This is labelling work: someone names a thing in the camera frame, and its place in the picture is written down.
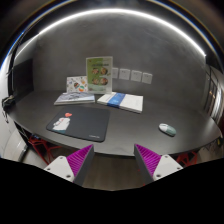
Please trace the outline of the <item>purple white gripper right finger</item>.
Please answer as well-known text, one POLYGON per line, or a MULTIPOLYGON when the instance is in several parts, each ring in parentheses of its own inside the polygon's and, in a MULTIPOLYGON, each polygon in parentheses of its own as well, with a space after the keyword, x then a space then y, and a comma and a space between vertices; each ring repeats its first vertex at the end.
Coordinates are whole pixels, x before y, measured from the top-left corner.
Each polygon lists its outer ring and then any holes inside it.
POLYGON ((134 145, 134 155, 145 185, 182 169, 168 154, 159 155, 138 144, 134 145))

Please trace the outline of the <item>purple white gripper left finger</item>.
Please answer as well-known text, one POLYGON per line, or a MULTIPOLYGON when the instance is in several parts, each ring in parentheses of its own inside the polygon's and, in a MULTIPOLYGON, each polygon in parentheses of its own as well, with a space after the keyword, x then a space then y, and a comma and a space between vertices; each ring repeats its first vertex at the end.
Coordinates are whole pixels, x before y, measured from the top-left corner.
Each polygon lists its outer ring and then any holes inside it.
POLYGON ((94 145, 86 146, 71 155, 58 156, 45 171, 82 186, 94 156, 94 145))

